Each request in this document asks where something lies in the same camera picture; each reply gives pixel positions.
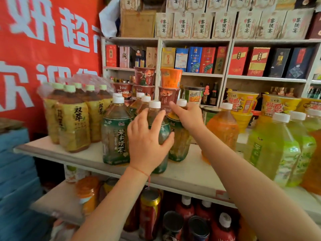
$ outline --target blue stacked object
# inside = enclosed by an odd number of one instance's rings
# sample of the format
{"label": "blue stacked object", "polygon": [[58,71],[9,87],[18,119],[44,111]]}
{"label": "blue stacked object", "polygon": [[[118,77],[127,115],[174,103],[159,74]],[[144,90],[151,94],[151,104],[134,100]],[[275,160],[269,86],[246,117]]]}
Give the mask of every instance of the blue stacked object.
{"label": "blue stacked object", "polygon": [[13,153],[27,142],[27,129],[0,134],[0,241],[37,241],[49,229],[46,215],[29,210],[42,196],[34,160]]}

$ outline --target white bottle cap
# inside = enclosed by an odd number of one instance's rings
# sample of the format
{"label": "white bottle cap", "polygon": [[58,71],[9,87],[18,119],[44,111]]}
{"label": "white bottle cap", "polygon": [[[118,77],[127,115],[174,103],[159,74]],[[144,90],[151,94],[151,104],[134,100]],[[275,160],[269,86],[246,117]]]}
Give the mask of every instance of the white bottle cap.
{"label": "white bottle cap", "polygon": [[124,97],[113,97],[113,103],[124,103],[125,102],[125,99]]}
{"label": "white bottle cap", "polygon": [[229,228],[231,226],[232,219],[228,214],[222,212],[219,218],[219,222],[223,227]]}
{"label": "white bottle cap", "polygon": [[81,83],[74,83],[76,89],[81,89],[82,88],[82,84]]}
{"label": "white bottle cap", "polygon": [[222,103],[221,108],[226,109],[226,110],[231,110],[233,108],[233,104],[225,102],[225,103]]}
{"label": "white bottle cap", "polygon": [[74,93],[76,91],[76,88],[74,85],[65,85],[65,91],[70,92],[70,93]]}
{"label": "white bottle cap", "polygon": [[144,95],[145,95],[145,93],[143,93],[143,92],[137,92],[136,93],[136,97],[137,98],[142,98]]}
{"label": "white bottle cap", "polygon": [[60,84],[60,83],[54,83],[52,85],[52,87],[56,90],[63,90],[64,89],[64,85],[63,84]]}
{"label": "white bottle cap", "polygon": [[99,85],[99,89],[106,91],[107,90],[107,85]]}
{"label": "white bottle cap", "polygon": [[190,205],[191,204],[191,197],[182,195],[182,203],[184,205]]}
{"label": "white bottle cap", "polygon": [[95,86],[94,85],[86,85],[86,90],[87,91],[94,91],[95,90]]}
{"label": "white bottle cap", "polygon": [[150,102],[150,96],[149,95],[144,95],[143,97],[142,97],[142,101],[143,102]]}
{"label": "white bottle cap", "polygon": [[276,113],[274,113],[272,119],[274,121],[288,123],[290,121],[290,115],[289,114],[285,114],[285,113],[276,112]]}
{"label": "white bottle cap", "polygon": [[123,95],[121,93],[113,93],[113,97],[122,97]]}
{"label": "white bottle cap", "polygon": [[161,102],[160,101],[150,101],[149,108],[160,108]]}
{"label": "white bottle cap", "polygon": [[202,205],[205,206],[206,208],[210,208],[211,205],[212,205],[212,202],[206,201],[206,200],[202,200]]}
{"label": "white bottle cap", "polygon": [[299,111],[290,111],[290,119],[296,119],[296,120],[301,120],[304,121],[305,117],[307,114],[304,112],[299,112]]}
{"label": "white bottle cap", "polygon": [[179,99],[179,100],[177,100],[176,105],[178,105],[180,107],[185,107],[187,105],[187,100]]}
{"label": "white bottle cap", "polygon": [[321,117],[321,111],[319,111],[319,110],[307,109],[306,112],[308,115]]}

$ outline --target red box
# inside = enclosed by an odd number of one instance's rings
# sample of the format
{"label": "red box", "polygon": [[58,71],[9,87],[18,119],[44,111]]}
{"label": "red box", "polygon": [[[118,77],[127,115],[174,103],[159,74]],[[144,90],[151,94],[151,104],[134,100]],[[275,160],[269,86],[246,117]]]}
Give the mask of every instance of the red box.
{"label": "red box", "polygon": [[269,47],[254,47],[251,52],[251,60],[247,70],[247,76],[262,77],[269,55]]}
{"label": "red box", "polygon": [[106,45],[106,66],[119,67],[119,51],[117,45]]}
{"label": "red box", "polygon": [[214,56],[215,47],[203,47],[199,71],[200,73],[212,73]]}
{"label": "red box", "polygon": [[248,47],[234,47],[229,68],[229,75],[242,75]]}

